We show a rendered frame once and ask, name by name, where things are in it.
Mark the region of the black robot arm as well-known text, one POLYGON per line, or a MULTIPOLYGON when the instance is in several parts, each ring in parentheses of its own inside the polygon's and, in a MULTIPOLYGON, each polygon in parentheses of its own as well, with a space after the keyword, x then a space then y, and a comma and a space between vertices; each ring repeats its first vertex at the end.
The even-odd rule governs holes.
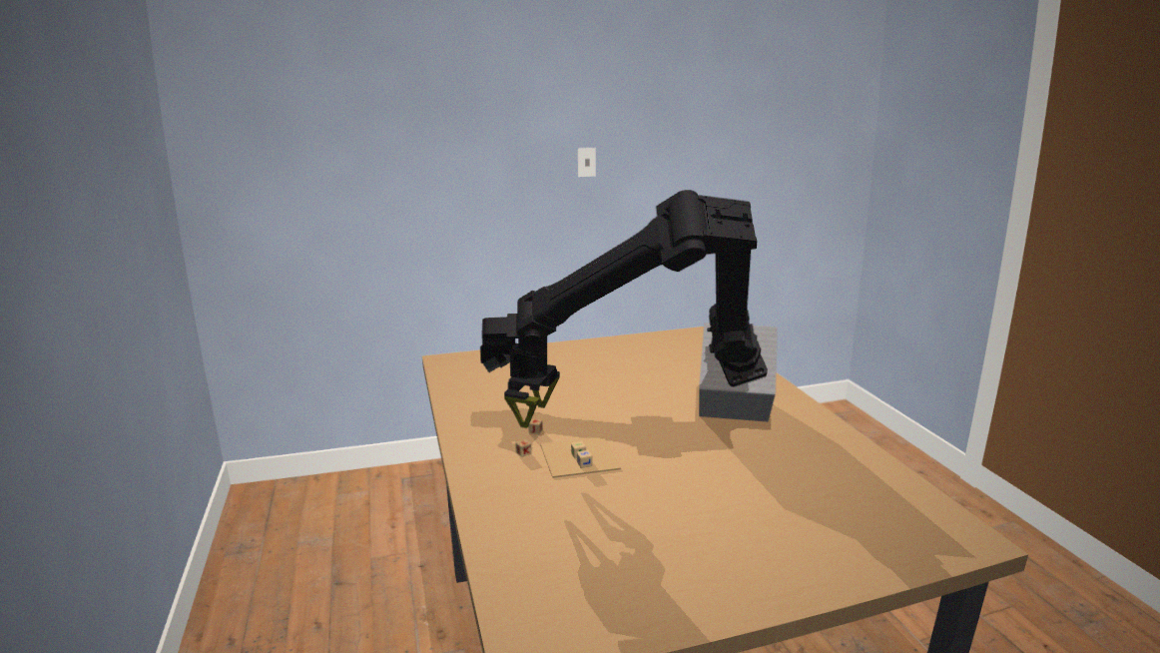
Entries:
POLYGON ((571 315, 651 269, 664 264, 679 273, 722 253, 715 254, 717 315, 711 306, 710 351, 728 386, 766 377, 757 335, 746 318, 751 251, 756 248, 751 202, 676 193, 657 204, 657 218, 636 235, 553 285, 521 297, 517 314, 483 319, 480 361, 488 372, 510 362, 510 377, 527 379, 527 354, 519 347, 524 353, 543 351, 548 335, 571 315))

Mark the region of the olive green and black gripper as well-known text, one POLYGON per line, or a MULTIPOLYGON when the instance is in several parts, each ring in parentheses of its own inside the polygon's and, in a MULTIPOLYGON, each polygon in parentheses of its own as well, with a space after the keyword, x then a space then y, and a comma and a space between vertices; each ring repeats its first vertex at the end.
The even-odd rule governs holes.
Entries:
POLYGON ((527 428, 532 420, 536 406, 545 408, 549 397, 551 396, 557 380, 560 378, 560 371, 556 370, 556 365, 548 364, 548 347, 543 351, 535 351, 535 354, 531 354, 531 351, 524 353, 524 350, 521 350, 520 347, 519 351, 527 354, 527 379, 510 377, 508 380, 508 389, 503 390, 503 400, 508 402, 508 406, 517 418, 520 426, 524 426, 524 428, 527 428), (524 385, 530 386, 530 389, 534 390, 534 396, 529 396, 529 392, 520 390, 524 385), (541 400, 539 394, 541 386, 549 386, 543 400, 541 400), (527 406, 529 406, 527 420, 523 420, 521 416, 516 402, 527 402, 527 406))

